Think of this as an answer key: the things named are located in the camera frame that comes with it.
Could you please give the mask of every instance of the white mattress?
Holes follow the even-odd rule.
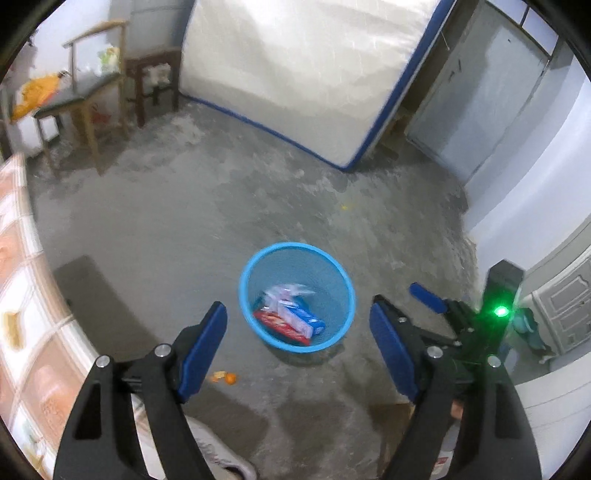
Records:
[[[438,3],[197,0],[181,91],[347,168],[388,116],[385,106],[394,107],[395,86]],[[453,5],[443,3],[433,38]]]

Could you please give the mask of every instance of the blue trash bin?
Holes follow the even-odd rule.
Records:
[[[310,339],[310,346],[292,342],[260,323],[252,312],[261,294],[274,285],[299,283],[316,292],[305,301],[326,323],[326,330]],[[311,245],[285,242],[271,245],[247,263],[238,288],[244,318],[267,344],[293,353],[318,352],[341,340],[355,317],[355,290],[343,267]]]

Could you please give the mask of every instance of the gray floor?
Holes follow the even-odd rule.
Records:
[[[214,300],[229,327],[207,383],[186,411],[253,461],[267,479],[376,478],[397,394],[368,329],[382,293],[421,326],[450,333],[411,301],[419,281],[464,297],[475,279],[462,236],[457,181],[400,139],[341,173],[237,119],[194,103],[100,142],[98,176],[85,149],[61,178],[31,169],[41,241],[64,295],[100,352],[143,355],[198,322]],[[333,255],[355,285],[344,341],[293,358],[266,348],[243,320],[238,278],[278,241]]]

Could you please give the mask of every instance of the green led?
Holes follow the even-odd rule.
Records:
[[[499,318],[503,318],[503,317],[506,317],[507,315],[509,315],[509,309],[507,307],[504,307],[503,305],[495,308],[494,311],[495,311],[495,315],[498,316]]]

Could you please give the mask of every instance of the orange cloth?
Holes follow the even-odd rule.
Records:
[[[35,108],[43,105],[57,91],[60,78],[57,73],[29,80],[22,88],[22,103],[14,107],[12,121],[15,122]]]

